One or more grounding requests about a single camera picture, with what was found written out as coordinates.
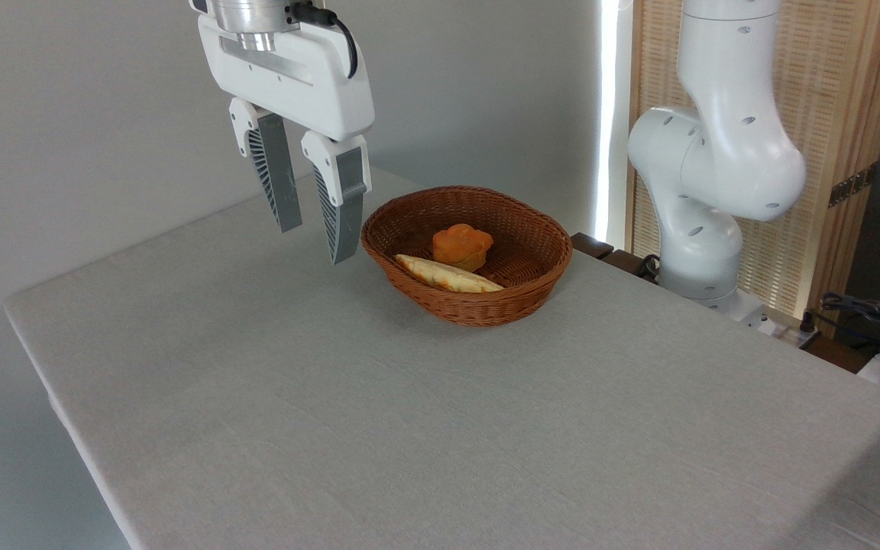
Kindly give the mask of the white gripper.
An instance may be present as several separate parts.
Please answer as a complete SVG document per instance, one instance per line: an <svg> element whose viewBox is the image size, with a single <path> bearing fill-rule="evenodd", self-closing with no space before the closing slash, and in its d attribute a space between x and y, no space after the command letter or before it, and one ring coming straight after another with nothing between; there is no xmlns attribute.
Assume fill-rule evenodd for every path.
<svg viewBox="0 0 880 550"><path fill-rule="evenodd" d="M329 257L333 264L349 260L371 189L367 142L359 134L376 119L362 50L356 49L357 69L350 74L347 39L338 29L301 24L277 34L270 52L241 48L210 15L199 16L198 29L213 78L237 97L229 104L235 142L254 164L279 229L303 223L286 118L308 129L302 150L317 181Z"/></svg>

